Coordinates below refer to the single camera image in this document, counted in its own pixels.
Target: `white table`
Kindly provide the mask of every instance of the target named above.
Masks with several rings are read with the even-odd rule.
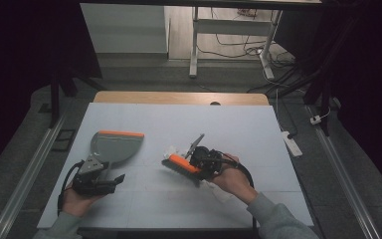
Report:
[[[49,228],[57,218],[57,197],[69,168],[87,158],[92,136],[101,129],[145,134],[139,152],[113,168],[109,179],[125,180],[94,204],[82,227],[141,229],[251,228],[246,205],[219,194],[202,182],[200,188],[161,165],[171,145],[186,150],[200,133],[200,145],[237,155],[253,176],[255,187],[293,215],[312,225],[303,194],[269,106],[193,106],[92,103],[39,222]]]

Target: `human hand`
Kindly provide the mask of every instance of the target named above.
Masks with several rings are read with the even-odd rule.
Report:
[[[64,192],[64,205],[62,210],[77,217],[83,217],[89,211],[94,202],[103,198],[105,195],[84,196],[76,193],[71,185]]]
[[[225,153],[223,158],[237,162],[240,161],[238,157],[229,153]],[[247,176],[241,170],[227,163],[222,164],[221,173],[215,175],[211,182],[218,185],[224,191],[234,194],[247,205],[258,195],[258,192],[250,185]]]

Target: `dark background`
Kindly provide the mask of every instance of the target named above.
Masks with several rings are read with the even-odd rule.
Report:
[[[334,68],[339,119],[382,174],[382,1],[372,1]]]
[[[78,2],[0,0],[0,153],[29,110],[31,95],[52,76],[66,80],[72,71],[100,77]]]

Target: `metal frame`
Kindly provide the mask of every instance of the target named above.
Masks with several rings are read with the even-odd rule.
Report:
[[[52,144],[64,124],[66,114],[71,108],[72,101],[73,100],[69,100],[68,105],[65,107],[64,112],[56,122],[55,126],[53,128],[48,128],[46,131],[29,165],[18,182],[17,187],[2,210],[0,215],[0,238],[6,238],[12,225],[14,224],[21,207],[23,206],[24,201],[32,188],[49,151],[51,150]]]
[[[250,22],[218,19],[198,19],[198,7],[193,8],[193,38],[190,56],[190,78],[197,77],[197,36],[198,34],[250,35],[267,36],[266,44],[260,53],[260,60],[269,80],[275,78],[267,59],[270,45],[274,38],[282,11],[279,11],[273,22]]]
[[[306,106],[306,110],[311,116],[313,113],[311,109]],[[359,225],[364,232],[365,238],[368,239],[380,239],[380,234],[378,233],[377,227],[368,212],[361,196],[355,188],[349,173],[346,171],[346,167],[343,165],[340,155],[334,147],[333,141],[327,136],[320,126],[315,127],[318,139],[330,161],[331,166],[334,169],[337,179],[342,186],[343,191],[346,194],[349,204],[352,206],[354,214],[358,219]]]

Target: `gray floor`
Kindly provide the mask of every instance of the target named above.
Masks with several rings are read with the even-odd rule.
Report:
[[[119,63],[108,57],[100,59],[103,80],[97,81],[110,90],[174,92],[211,90],[220,93],[244,93],[250,88],[266,84],[260,64],[256,62],[202,62],[199,65],[198,78],[191,80],[188,78],[186,61],[130,57],[118,60]],[[285,69],[275,69],[278,76],[284,71]],[[67,134],[70,130],[76,131],[79,128],[88,103],[96,94],[96,90],[81,81],[76,80],[76,85],[79,93],[75,98],[67,99],[61,96],[62,106],[71,104],[67,120],[62,126]],[[266,89],[254,91],[253,94],[263,93]],[[278,106],[278,118],[284,129],[291,132],[297,130],[295,141],[301,148],[303,157],[291,160],[315,224],[312,229],[320,238],[365,238],[321,147],[315,128],[308,122],[309,114],[307,106],[302,103],[302,95],[302,92],[295,92],[279,100],[278,104],[275,99],[270,99],[270,103],[274,107]],[[49,87],[40,89],[32,95],[32,105],[25,120],[0,156],[0,213],[47,130],[50,114],[41,108],[49,103]],[[336,118],[336,111],[337,108],[333,108],[329,117],[330,137],[382,236],[382,176],[342,127]],[[63,140],[53,143],[53,150],[47,156],[7,238],[31,238],[34,235],[37,222],[67,158],[68,151],[64,148],[69,146],[69,142]]]
[[[258,10],[256,17],[246,17],[239,15],[237,9],[231,8],[213,8],[212,16],[211,8],[199,8],[199,19],[220,19],[220,20],[235,20],[235,21],[270,21],[272,11]],[[183,60],[190,58],[190,50],[192,46],[192,8],[191,7],[166,7],[165,14],[170,19],[169,28],[169,59]],[[224,56],[242,56],[246,49],[260,47],[264,45],[266,36],[239,36],[239,35],[213,35],[213,34],[198,34],[197,46],[204,52],[215,52]],[[243,45],[232,46],[230,44],[241,43]],[[285,50],[279,45],[272,45],[270,48],[272,53],[280,53]],[[242,61],[256,60],[258,56],[242,56],[236,58]],[[225,57],[209,54],[198,53],[199,59],[225,59]]]

